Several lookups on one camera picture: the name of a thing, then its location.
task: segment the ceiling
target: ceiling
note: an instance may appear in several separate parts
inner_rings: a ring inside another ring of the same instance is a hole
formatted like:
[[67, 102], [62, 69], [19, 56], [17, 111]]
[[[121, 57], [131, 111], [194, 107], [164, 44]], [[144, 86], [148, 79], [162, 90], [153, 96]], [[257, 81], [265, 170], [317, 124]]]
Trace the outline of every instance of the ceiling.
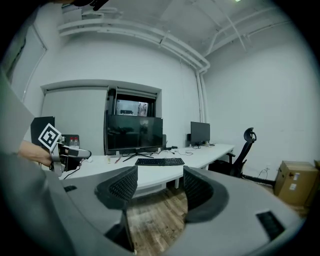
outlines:
[[268, 0], [109, 0], [105, 8], [116, 8], [108, 18], [169, 31], [204, 57], [239, 36], [245, 49], [250, 34], [290, 22]]

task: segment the large tv screen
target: large tv screen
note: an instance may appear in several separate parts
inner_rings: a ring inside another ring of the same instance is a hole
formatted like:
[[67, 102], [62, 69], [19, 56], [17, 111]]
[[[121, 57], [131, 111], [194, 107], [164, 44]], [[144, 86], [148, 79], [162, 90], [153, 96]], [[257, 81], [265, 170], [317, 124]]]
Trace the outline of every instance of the large tv screen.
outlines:
[[163, 120], [157, 117], [109, 115], [108, 150], [160, 148], [163, 145]]

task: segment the keyboard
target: keyboard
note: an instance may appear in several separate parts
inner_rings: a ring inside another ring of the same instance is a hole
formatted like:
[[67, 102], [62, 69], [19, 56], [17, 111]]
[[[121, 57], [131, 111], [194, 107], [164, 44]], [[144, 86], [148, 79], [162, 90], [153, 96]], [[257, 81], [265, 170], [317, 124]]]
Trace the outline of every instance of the keyboard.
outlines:
[[138, 158], [136, 166], [183, 166], [181, 158]]

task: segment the office chair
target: office chair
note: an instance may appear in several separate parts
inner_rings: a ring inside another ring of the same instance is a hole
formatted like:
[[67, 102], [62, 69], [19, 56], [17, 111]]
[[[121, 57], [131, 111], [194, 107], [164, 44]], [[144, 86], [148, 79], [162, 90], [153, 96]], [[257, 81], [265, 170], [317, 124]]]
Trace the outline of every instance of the office chair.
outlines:
[[217, 173], [235, 176], [240, 178], [242, 175], [242, 167], [247, 160], [244, 161], [247, 156], [252, 144], [257, 140], [256, 134], [253, 132], [253, 127], [245, 130], [243, 137], [246, 140], [246, 143], [243, 146], [243, 149], [238, 156], [237, 160], [232, 164], [232, 157], [235, 157], [232, 153], [227, 153], [229, 156], [229, 162], [216, 160], [212, 164], [209, 164], [209, 171], [214, 171]]

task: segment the black monitor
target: black monitor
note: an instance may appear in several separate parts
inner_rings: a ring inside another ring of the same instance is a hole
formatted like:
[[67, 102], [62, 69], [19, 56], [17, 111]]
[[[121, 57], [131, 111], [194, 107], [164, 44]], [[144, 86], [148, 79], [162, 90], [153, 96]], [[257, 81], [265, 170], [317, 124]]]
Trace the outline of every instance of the black monitor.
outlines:
[[157, 117], [109, 115], [109, 151], [160, 148], [163, 146], [163, 120]]
[[210, 123], [191, 122], [191, 142], [200, 144], [210, 141]]

